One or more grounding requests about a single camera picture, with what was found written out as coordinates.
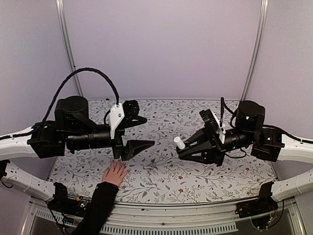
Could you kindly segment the white capped nail polish bottle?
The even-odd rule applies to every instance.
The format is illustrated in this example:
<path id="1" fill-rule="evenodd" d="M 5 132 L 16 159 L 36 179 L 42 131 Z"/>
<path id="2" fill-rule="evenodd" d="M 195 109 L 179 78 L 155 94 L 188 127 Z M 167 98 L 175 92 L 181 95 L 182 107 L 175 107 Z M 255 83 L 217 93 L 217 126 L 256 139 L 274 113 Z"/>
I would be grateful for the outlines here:
<path id="1" fill-rule="evenodd" d="M 180 150 L 183 150 L 186 147 L 185 143 L 182 141 L 182 139 L 179 136 L 174 138 L 174 143 L 176 144 L 177 148 Z"/>

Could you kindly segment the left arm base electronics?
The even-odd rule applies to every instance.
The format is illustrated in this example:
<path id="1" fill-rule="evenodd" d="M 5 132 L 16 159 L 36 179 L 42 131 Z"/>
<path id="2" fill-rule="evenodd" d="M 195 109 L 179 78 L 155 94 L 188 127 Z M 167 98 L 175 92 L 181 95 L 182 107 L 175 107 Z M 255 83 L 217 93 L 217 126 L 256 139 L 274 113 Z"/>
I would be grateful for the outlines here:
<path id="1" fill-rule="evenodd" d="M 56 225 L 64 234 L 68 235 L 67 229 L 74 224 L 72 216 L 84 217 L 89 201 L 82 196 L 75 199 L 68 197 L 67 187 L 61 183 L 53 183 L 53 186 L 52 200 L 46 202 L 46 205 L 56 221 Z"/>

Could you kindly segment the black sleeved forearm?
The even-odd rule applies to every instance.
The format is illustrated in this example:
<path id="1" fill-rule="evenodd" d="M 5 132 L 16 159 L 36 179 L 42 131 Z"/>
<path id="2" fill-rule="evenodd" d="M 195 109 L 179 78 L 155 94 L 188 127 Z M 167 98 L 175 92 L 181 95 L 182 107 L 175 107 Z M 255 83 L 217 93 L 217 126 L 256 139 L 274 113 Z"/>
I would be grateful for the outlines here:
<path id="1" fill-rule="evenodd" d="M 108 182 L 99 183 L 84 218 L 71 235 L 98 235 L 112 211 L 117 193 L 118 186 Z"/>

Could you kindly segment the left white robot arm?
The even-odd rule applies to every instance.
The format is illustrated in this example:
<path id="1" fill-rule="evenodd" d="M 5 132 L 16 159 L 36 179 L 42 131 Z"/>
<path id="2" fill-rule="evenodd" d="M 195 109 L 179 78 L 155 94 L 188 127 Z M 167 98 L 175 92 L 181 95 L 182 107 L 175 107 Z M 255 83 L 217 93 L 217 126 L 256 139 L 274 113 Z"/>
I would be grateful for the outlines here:
<path id="1" fill-rule="evenodd" d="M 146 118 L 139 116 L 136 100 L 114 105 L 109 111 L 109 124 L 92 121 L 88 101 L 81 96 L 58 100 L 54 116 L 54 120 L 38 122 L 1 137 L 0 181 L 46 202 L 53 202 L 61 212 L 69 212 L 73 207 L 72 200 L 67 197 L 67 187 L 20 169 L 12 162 L 14 158 L 45 159 L 64 156 L 66 150 L 73 154 L 79 150 L 111 148 L 115 159 L 128 161 L 155 144 L 146 140 L 123 142 L 127 128 L 147 122 Z"/>

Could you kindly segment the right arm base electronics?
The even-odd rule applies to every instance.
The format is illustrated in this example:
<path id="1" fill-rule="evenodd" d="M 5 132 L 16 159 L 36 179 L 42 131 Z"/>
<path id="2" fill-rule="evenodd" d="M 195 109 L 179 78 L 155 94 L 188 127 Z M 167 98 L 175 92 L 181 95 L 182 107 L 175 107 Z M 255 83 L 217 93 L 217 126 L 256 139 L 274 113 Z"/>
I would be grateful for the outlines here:
<path id="1" fill-rule="evenodd" d="M 278 203 L 272 198 L 271 192 L 274 182 L 265 183 L 261 186 L 256 199 L 239 202 L 236 204 L 235 214 L 239 218 L 251 218 L 253 227 L 259 231 L 274 227 L 282 218 L 285 202 L 282 201 L 280 215 L 278 216 Z"/>

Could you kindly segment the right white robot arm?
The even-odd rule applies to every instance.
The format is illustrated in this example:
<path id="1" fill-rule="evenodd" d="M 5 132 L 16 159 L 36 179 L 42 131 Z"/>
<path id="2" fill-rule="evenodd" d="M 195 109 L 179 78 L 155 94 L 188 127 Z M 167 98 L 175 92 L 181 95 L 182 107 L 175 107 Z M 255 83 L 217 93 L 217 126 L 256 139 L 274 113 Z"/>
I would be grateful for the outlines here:
<path id="1" fill-rule="evenodd" d="M 231 129 L 225 129 L 222 118 L 209 109 L 200 111 L 200 116 L 202 129 L 185 141 L 174 138 L 181 160 L 221 166 L 228 152 L 251 147 L 251 156 L 263 161 L 313 162 L 313 141 L 266 125 L 265 108 L 254 101 L 239 103 L 232 112 Z"/>

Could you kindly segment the person's bare hand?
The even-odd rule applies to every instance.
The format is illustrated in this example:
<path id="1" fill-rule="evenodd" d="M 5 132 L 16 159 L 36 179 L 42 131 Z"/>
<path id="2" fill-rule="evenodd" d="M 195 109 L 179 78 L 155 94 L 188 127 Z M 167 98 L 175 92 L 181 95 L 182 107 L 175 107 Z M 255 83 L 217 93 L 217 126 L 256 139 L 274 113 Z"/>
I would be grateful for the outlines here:
<path id="1" fill-rule="evenodd" d="M 126 165 L 123 164 L 120 160 L 111 161 L 111 165 L 106 169 L 102 183 L 107 182 L 115 186 L 120 187 L 126 175 L 130 172 L 128 169 L 125 169 Z"/>

